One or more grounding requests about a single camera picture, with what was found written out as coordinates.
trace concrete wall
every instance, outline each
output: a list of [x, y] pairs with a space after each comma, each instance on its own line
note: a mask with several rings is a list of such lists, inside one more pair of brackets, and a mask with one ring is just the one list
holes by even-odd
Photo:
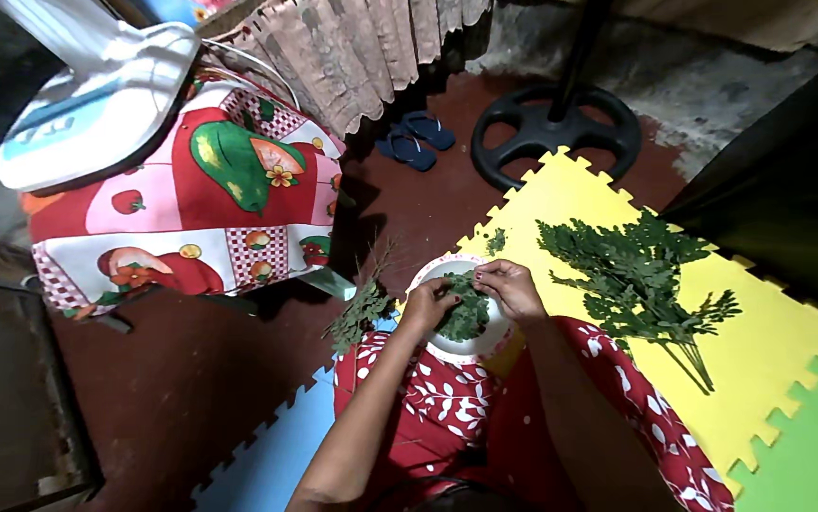
[[[566, 4], [495, 3], [487, 51], [472, 73], [557, 78], [578, 20]], [[693, 179], [722, 147], [818, 73], [818, 51], [765, 52], [721, 39], [615, 19], [586, 65], [584, 81], [658, 121], [655, 142], [677, 146]]]

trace curtain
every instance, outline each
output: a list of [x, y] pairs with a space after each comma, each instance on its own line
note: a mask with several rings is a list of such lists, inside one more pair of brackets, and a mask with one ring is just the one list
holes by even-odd
[[[214, 39], [272, 66], [301, 110], [338, 137], [418, 79], [418, 64], [441, 54], [446, 35], [475, 24], [491, 0], [269, 0]], [[279, 79], [239, 55], [221, 56], [282, 98]]]

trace red floral dress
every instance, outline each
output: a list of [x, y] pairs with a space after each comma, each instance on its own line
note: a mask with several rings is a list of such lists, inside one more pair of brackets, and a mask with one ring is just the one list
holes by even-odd
[[[676, 500], [690, 511], [733, 509], [730, 492], [696, 439], [624, 351], [595, 325], [554, 320], [596, 388], [633, 426]], [[337, 415], [388, 336], [372, 332], [337, 361]], [[419, 350], [399, 392], [360, 508], [386, 494], [378, 509], [403, 510], [453, 485], [432, 480], [399, 485], [431, 475], [476, 481], [542, 510], [580, 508], [552, 448], [528, 350], [503, 383], [480, 366], [445, 363]], [[471, 460], [473, 448], [484, 448], [486, 461]]]

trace tablecloth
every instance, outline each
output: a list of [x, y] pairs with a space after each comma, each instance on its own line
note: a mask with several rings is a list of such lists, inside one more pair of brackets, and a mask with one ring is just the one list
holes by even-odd
[[81, 319], [153, 284], [235, 295], [319, 270], [343, 151], [268, 90], [199, 68], [171, 131], [140, 165], [21, 195], [45, 297]]

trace sandal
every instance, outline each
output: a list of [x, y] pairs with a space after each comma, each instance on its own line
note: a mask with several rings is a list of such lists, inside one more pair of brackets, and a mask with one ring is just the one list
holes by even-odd
[[392, 125], [387, 139], [374, 142], [377, 150], [384, 157], [392, 158], [400, 163], [425, 172], [437, 162], [437, 156], [431, 149], [421, 147], [418, 140], [400, 125]]
[[454, 133], [442, 127], [440, 120], [426, 110], [406, 113], [400, 125], [439, 151], [447, 149], [456, 142]]

